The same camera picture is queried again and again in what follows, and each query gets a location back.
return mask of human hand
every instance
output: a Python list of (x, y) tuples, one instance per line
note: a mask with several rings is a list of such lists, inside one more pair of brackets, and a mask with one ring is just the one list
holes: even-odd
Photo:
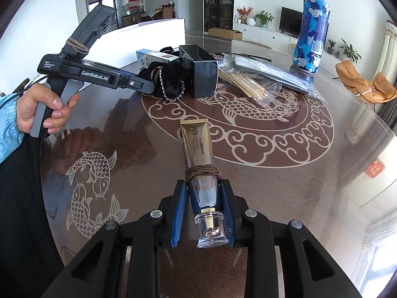
[(43, 122), (48, 133), (57, 133), (70, 120), (71, 110), (79, 101), (79, 94), (74, 94), (69, 102), (63, 106), (57, 94), (42, 84), (34, 84), (23, 96), (17, 100), (17, 127), (20, 132), (29, 133), (33, 125), (37, 104), (43, 102), (52, 108), (52, 117)]

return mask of vase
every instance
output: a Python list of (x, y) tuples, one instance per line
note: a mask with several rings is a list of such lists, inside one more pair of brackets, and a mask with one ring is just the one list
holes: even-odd
[(247, 19), (247, 25), (254, 26), (256, 24), (257, 24), (257, 22), (255, 21), (254, 18), (248, 18)]

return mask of white cabinet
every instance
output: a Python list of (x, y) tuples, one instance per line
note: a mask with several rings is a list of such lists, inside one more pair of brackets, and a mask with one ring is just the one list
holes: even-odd
[(338, 74), (336, 73), (335, 65), (340, 62), (341, 61), (336, 57), (333, 57), (332, 55), (323, 51), (323, 55), (321, 56), (321, 61), (320, 61), (320, 68), (324, 69), (325, 71), (329, 72), (335, 77), (338, 77)]
[(294, 54), (297, 42), (298, 42), (298, 39), (295, 39), (295, 38), (292, 38), (292, 37), (289, 39), (289, 47), (288, 47), (288, 52), (289, 53)]
[(270, 47), (275, 47), (283, 51), (288, 51), (289, 37), (274, 31), (261, 30), (259, 34), (259, 43), (268, 45)]
[(261, 29), (254, 26), (242, 25), (241, 23), (234, 23), (233, 30), (237, 30), (243, 33), (243, 39), (247, 39), (250, 41), (259, 41), (259, 33)]

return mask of gripper handle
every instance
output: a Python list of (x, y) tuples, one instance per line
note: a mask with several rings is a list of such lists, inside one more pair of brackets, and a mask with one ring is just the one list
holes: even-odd
[[(84, 83), (80, 80), (68, 79), (65, 77), (53, 77), (49, 76), (44, 86), (50, 88), (55, 92), (61, 99), (65, 106), (69, 99), (84, 86)], [(48, 129), (43, 127), (43, 122), (51, 117), (52, 108), (49, 108), (44, 103), (37, 104), (36, 113), (33, 119), (33, 125), (30, 129), (30, 135), (35, 138), (47, 138)]]

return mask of cardboard box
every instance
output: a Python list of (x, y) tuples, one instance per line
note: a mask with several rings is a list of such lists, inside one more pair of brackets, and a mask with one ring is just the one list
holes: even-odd
[(208, 30), (210, 36), (216, 36), (226, 39), (243, 40), (243, 33), (237, 30), (223, 29), (223, 28), (211, 28)]
[(179, 46), (181, 64), (188, 70), (194, 98), (215, 95), (218, 63), (198, 45)]
[(141, 49), (136, 52), (138, 62), (142, 67), (148, 68), (149, 65), (154, 61), (160, 63), (169, 63), (170, 61), (179, 59), (177, 56), (169, 55), (167, 53), (160, 53), (159, 51), (153, 51), (149, 49)]

